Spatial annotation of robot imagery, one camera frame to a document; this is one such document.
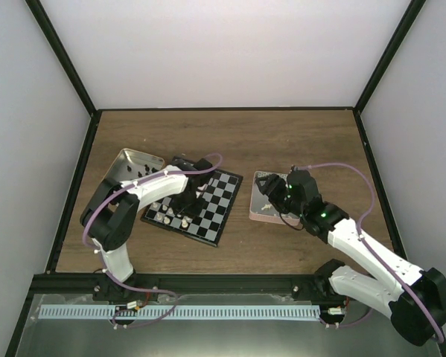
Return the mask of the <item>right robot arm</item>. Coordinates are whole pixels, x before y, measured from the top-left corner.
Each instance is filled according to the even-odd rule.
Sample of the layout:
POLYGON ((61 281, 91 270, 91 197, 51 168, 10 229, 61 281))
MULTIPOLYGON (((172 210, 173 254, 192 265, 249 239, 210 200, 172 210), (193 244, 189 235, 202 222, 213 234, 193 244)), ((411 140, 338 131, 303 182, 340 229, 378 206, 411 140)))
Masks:
POLYGON ((387 317, 406 341, 422 346, 445 342, 446 278, 436 268, 424 270, 399 257, 361 228, 342 208, 322 198, 308 167, 256 175, 255 186, 279 216, 292 214, 299 230, 341 251, 366 270, 361 274, 331 260, 315 281, 318 296, 330 300, 345 295, 387 317))

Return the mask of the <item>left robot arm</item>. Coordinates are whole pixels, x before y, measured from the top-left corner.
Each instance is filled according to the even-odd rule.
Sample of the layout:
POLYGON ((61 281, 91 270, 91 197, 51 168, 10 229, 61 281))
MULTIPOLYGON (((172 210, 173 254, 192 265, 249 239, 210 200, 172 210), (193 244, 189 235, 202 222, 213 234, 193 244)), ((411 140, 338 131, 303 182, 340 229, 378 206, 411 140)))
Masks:
POLYGON ((206 157, 195 163, 176 159, 156 173, 127 181, 105 178, 80 216, 83 244, 95 249, 103 261, 104 273, 112 282, 110 291, 119 300, 129 300, 136 281, 127 251, 127 240, 137 214, 168 197, 175 215, 192 219, 203 209, 203 192, 217 165, 206 157))

